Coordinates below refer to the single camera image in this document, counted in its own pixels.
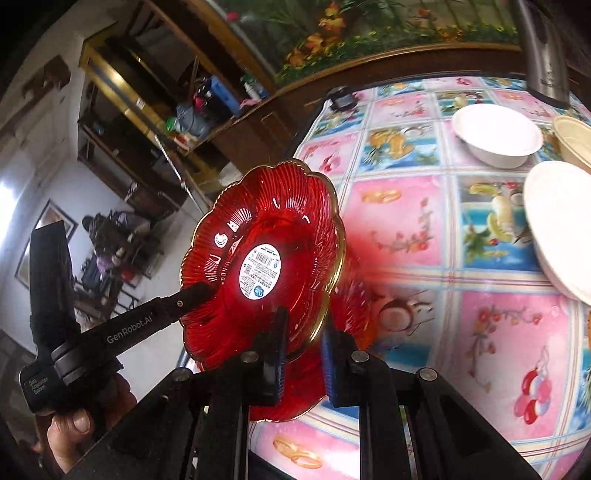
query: white bowl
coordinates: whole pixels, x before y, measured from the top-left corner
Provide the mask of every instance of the white bowl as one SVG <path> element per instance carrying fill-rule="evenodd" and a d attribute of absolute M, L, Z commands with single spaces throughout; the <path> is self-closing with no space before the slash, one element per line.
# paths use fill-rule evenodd
<path fill-rule="evenodd" d="M 525 115 L 491 103 L 459 109 L 452 125 L 476 158 L 496 168 L 517 168 L 544 144 L 542 132 Z"/>

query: red glass plate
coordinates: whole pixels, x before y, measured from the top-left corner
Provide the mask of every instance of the red glass plate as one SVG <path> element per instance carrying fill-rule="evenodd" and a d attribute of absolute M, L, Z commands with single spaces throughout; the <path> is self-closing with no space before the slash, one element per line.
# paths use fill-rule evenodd
<path fill-rule="evenodd" d="M 365 349 L 363 336 L 369 321 L 369 293 L 359 275 L 358 262 L 347 249 L 345 263 L 330 295 L 330 311 L 339 330 L 355 337 Z M 293 420 L 311 410 L 326 395 L 320 347 L 312 345 L 304 355 L 285 366 L 284 392 L 276 407 L 251 407 L 251 420 Z"/>
<path fill-rule="evenodd" d="M 345 257 L 335 189 L 293 160 L 257 167 L 220 194 L 181 265 L 181 286 L 204 281 L 216 294 L 181 319 L 187 352 L 216 368 L 290 312 L 288 360 L 316 337 Z"/>

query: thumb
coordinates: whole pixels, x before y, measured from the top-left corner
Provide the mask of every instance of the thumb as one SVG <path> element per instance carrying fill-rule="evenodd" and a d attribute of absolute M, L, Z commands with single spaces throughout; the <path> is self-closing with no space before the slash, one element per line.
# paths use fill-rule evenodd
<path fill-rule="evenodd" d="M 47 441 L 57 464 L 68 473 L 82 457 L 78 444 L 90 438 L 94 422 L 84 409 L 66 416 L 55 415 L 47 430 Z"/>

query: floral tablecloth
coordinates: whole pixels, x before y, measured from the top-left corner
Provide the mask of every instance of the floral tablecloth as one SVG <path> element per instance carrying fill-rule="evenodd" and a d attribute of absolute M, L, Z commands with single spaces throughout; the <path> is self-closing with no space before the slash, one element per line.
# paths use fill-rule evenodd
<path fill-rule="evenodd" d="M 353 112 L 326 104 L 295 157 L 339 195 L 372 293 L 371 352 L 394 368 L 440 371 L 554 480 L 591 437 L 589 308 L 541 273 L 522 188 L 534 164 L 561 160 L 552 119 L 591 125 L 591 112 L 574 96 L 568 112 L 554 109 L 524 88 L 515 79 L 442 77 L 363 90 Z M 531 118 L 543 148 L 515 170 L 480 162 L 451 125 L 474 103 Z M 302 455 L 286 456 L 281 444 Z M 298 479 L 359 478 L 357 410 L 324 400 L 297 420 L 256 424 L 251 449 Z"/>

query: tablecloth pattern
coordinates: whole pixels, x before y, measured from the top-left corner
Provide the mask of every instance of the tablecloth pattern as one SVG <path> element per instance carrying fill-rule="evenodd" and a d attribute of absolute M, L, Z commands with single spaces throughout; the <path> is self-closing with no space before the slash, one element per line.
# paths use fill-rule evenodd
<path fill-rule="evenodd" d="M 589 308 L 541 273 L 522 187 L 534 164 L 561 160 L 553 118 L 591 125 L 591 112 L 573 95 L 565 112 L 524 89 L 522 80 L 452 76 L 363 90 L 353 112 L 333 113 L 327 102 L 295 157 L 326 174 L 339 195 L 372 293 L 371 352 L 395 368 L 440 371 L 554 480 L 591 437 Z M 480 162 L 451 124 L 474 103 L 531 118 L 543 148 L 513 170 Z M 322 467 L 280 454 L 278 438 Z M 324 400 L 297 420 L 256 424 L 251 449 L 298 479 L 359 478 L 357 411 Z"/>

